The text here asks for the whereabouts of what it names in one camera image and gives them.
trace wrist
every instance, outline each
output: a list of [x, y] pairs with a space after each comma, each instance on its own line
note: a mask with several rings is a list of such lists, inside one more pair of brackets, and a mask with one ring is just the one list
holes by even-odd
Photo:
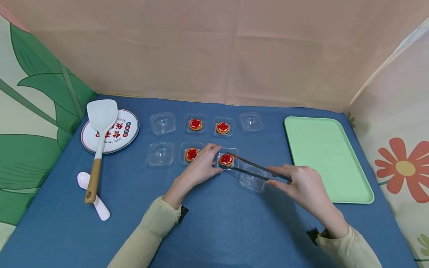
[[349, 233], [349, 225], [347, 224], [343, 214], [335, 206], [318, 217], [318, 220], [328, 230], [332, 238], [343, 238]]
[[178, 176], [174, 182], [173, 185], [176, 185], [178, 188], [180, 188], [182, 191], [185, 191], [186, 193], [190, 192], [192, 188], [195, 187], [193, 183], [188, 180], [186, 177], [182, 177], [182, 175]]
[[186, 180], [177, 177], [162, 199], [173, 209], [178, 209], [191, 189], [192, 186]]

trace white spoon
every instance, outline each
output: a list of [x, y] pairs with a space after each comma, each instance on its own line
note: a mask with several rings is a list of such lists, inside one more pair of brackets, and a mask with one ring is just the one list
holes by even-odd
[[[90, 175], [86, 172], [81, 172], [78, 174], [78, 183], [81, 188], [85, 190], [88, 188], [89, 177]], [[110, 218], [109, 210], [107, 209], [106, 205], [104, 205], [104, 203], [101, 201], [101, 199], [98, 197], [98, 195], [95, 196], [95, 201], [93, 204], [94, 204], [95, 210], [98, 213], [98, 216], [102, 221], [108, 220]]]

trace floral curtain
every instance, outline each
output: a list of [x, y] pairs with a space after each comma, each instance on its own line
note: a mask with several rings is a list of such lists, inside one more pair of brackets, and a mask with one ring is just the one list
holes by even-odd
[[97, 95], [0, 4], [0, 249]]
[[348, 110], [419, 267], [429, 268], [429, 32], [397, 49]]

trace green leaf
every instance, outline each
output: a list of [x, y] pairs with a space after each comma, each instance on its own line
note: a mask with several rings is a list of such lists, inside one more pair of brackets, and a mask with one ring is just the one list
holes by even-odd
[[419, 241], [422, 246], [429, 249], [429, 238], [426, 235], [421, 234], [420, 237], [417, 237], [417, 241]]
[[83, 114], [85, 115], [86, 105], [88, 102], [95, 100], [98, 94], [92, 91], [92, 89], [82, 82], [82, 80], [80, 80], [76, 75], [71, 75], [70, 79], [73, 83], [73, 88], [76, 92], [81, 109], [83, 110]]
[[57, 140], [58, 140], [58, 145], [60, 146], [60, 148], [62, 150], [64, 150], [66, 148], [66, 146], [69, 143], [69, 140], [70, 140], [71, 137], [72, 137], [72, 135], [70, 133], [65, 132], [61, 128], [58, 129], [58, 131], [57, 131]]
[[0, 188], [42, 185], [62, 153], [55, 139], [21, 134], [0, 135]]
[[97, 94], [75, 75], [66, 77], [68, 83], [63, 73], [34, 75], [22, 79], [18, 85], [35, 88], [51, 98], [55, 103], [58, 127], [73, 134], [81, 121], [80, 117], [86, 114], [86, 104]]
[[44, 111], [40, 110], [37, 106], [29, 102], [26, 98], [24, 98], [22, 95], [20, 95], [18, 92], [16, 92], [13, 88], [11, 88], [8, 84], [6, 84], [3, 80], [0, 79], [0, 90], [6, 93], [9, 97], [17, 101], [22, 106], [26, 107], [36, 115], [40, 116], [41, 118], [45, 119], [46, 121], [50, 122], [53, 125], [57, 125], [57, 122], [55, 119], [47, 115]]
[[29, 76], [61, 72], [58, 59], [34, 35], [10, 24], [10, 38], [16, 59]]
[[35, 88], [46, 94], [55, 102], [55, 104], [61, 106], [69, 113], [78, 116], [66, 82], [61, 73], [47, 73], [26, 77], [18, 83], [18, 86]]
[[35, 195], [0, 190], [0, 222], [18, 225]]
[[28, 189], [1, 189], [2, 191], [11, 192], [11, 193], [26, 193], [33, 194], [39, 191], [40, 187], [28, 188]]
[[67, 112], [58, 104], [55, 104], [55, 116], [58, 127], [70, 134], [73, 134], [80, 124], [79, 117]]

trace hand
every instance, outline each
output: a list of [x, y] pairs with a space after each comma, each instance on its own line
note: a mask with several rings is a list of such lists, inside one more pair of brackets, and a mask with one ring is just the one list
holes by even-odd
[[207, 144], [183, 173], [174, 180], [173, 185], [163, 196], [163, 200], [174, 209], [178, 209], [192, 188], [221, 173], [223, 169], [213, 167], [213, 159], [221, 148], [220, 145]]
[[275, 180], [269, 180], [267, 184], [280, 189], [308, 213], [315, 216], [333, 238], [342, 238], [348, 234], [348, 224], [329, 199], [322, 178], [316, 170], [308, 166], [290, 165], [270, 166], [268, 169], [292, 178], [289, 184]]
[[185, 180], [194, 187], [221, 173], [223, 169], [213, 167], [213, 159], [221, 148], [220, 145], [207, 144], [178, 179]]

